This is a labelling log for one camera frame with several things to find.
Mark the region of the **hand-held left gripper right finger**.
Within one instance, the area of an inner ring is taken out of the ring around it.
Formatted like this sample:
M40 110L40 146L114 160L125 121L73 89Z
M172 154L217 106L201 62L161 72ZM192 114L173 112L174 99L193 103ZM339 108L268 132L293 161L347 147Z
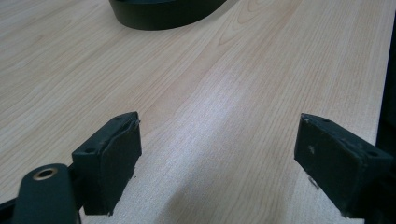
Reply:
M395 217L395 154L335 122L302 114L294 159L350 218Z

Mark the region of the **black round container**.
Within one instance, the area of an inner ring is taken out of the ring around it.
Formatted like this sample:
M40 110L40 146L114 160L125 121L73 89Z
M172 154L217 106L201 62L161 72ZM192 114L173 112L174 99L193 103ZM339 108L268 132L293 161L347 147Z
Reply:
M158 31L185 26L212 14L226 0L109 0L117 20L130 28Z

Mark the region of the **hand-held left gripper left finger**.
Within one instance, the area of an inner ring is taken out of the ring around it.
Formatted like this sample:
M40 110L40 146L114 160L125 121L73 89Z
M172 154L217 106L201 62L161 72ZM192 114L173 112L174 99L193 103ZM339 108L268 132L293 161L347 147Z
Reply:
M112 215L142 155L137 112L108 121L72 153L86 215Z

